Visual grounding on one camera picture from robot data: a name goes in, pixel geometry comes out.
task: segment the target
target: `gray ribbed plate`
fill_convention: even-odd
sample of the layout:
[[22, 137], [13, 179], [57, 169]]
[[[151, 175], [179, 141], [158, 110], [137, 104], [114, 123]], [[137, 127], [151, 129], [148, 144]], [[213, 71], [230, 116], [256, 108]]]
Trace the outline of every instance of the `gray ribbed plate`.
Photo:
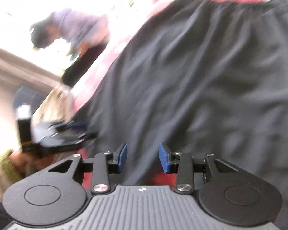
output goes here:
[[[33, 228], [11, 224], [8, 230]], [[86, 210], [51, 230], [279, 230], [272, 223], [242, 228], [219, 222], [200, 209], [192, 196], [169, 186], [117, 186], [108, 195], [95, 196]]]

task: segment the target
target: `black hair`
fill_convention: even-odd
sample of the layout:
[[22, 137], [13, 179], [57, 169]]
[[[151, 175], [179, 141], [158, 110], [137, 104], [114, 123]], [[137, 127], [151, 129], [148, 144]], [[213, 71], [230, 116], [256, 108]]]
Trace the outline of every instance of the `black hair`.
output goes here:
[[51, 42], [49, 41], [49, 35], [47, 32], [47, 27], [51, 24], [49, 18], [42, 20], [40, 22], [34, 23], [30, 30], [31, 32], [31, 41], [33, 45], [37, 48], [46, 48]]

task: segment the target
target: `pink fabric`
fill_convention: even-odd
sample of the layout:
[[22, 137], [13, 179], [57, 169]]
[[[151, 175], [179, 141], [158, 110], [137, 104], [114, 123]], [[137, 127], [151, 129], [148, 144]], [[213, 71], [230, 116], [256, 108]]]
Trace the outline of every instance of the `pink fabric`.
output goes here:
[[[228, 0], [215, 0], [218, 2], [228, 1]], [[251, 3], [260, 2], [262, 0], [230, 0], [241, 3]], [[162, 11], [171, 1], [169, 0], [153, 0], [151, 4], [147, 5], [151, 7], [150, 10], [143, 12], [142, 15], [138, 15], [142, 19], [134, 22], [137, 26], [130, 30], [130, 27], [125, 27], [126, 31], [122, 34], [122, 37], [117, 40], [111, 40], [104, 52], [95, 60], [93, 65], [87, 71], [87, 73], [79, 80], [75, 85], [72, 93], [74, 95], [74, 111], [79, 110], [94, 94], [97, 87], [99, 86], [101, 80], [107, 73], [112, 62], [120, 55], [124, 47], [128, 44], [137, 30], [152, 16], [156, 15]], [[81, 150], [81, 154], [86, 157], [85, 150]], [[164, 185], [168, 184], [174, 186], [176, 180], [176, 175], [166, 175], [164, 173], [159, 173], [151, 179], [152, 184]], [[85, 188], [90, 188], [91, 175], [86, 174], [83, 182]]]

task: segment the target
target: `purple shirt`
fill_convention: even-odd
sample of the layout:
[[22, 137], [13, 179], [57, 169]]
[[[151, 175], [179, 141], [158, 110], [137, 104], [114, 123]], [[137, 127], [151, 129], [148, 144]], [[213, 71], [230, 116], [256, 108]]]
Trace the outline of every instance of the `purple shirt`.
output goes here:
[[63, 9], [52, 14], [59, 25], [61, 38], [77, 47], [85, 42], [91, 47], [107, 44], [110, 40], [107, 15], [96, 16], [72, 9]]

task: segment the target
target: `green cuff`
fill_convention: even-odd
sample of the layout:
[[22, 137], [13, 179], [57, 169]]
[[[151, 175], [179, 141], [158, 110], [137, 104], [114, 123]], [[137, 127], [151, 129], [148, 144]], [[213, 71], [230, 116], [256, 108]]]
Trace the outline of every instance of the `green cuff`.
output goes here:
[[8, 150], [2, 156], [0, 156], [0, 169], [3, 170], [4, 174], [12, 183], [16, 183], [21, 180], [21, 177], [9, 159], [9, 156], [12, 154], [12, 152], [12, 150]]

